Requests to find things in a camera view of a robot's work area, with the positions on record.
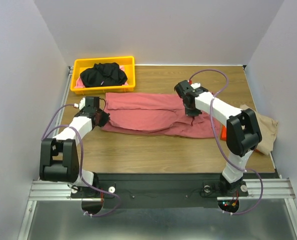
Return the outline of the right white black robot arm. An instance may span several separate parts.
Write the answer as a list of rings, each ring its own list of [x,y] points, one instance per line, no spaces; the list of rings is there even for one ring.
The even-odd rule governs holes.
[[[174,90],[182,99],[189,116],[195,117],[205,112],[210,116],[212,127],[214,120],[217,120],[226,128],[229,155],[224,157],[226,166],[220,175],[218,189],[222,194],[230,195],[240,188],[247,171],[246,164],[262,141],[255,112],[250,108],[242,110],[229,105],[199,83],[190,84],[183,80],[175,85]]]

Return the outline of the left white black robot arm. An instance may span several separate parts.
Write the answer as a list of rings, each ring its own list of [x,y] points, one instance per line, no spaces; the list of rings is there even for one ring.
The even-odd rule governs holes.
[[[95,127],[104,127],[110,115],[100,108],[98,96],[83,97],[71,106],[78,109],[68,125],[49,126],[41,137],[39,178],[42,181],[67,183],[74,193],[83,191],[88,197],[107,192],[100,189],[96,173],[83,170],[83,137]]]

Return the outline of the pink red t shirt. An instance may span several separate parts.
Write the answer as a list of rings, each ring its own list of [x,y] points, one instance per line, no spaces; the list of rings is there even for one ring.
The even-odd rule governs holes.
[[[108,92],[105,100],[110,120],[103,131],[193,139],[214,137],[209,114],[187,116],[176,94]]]

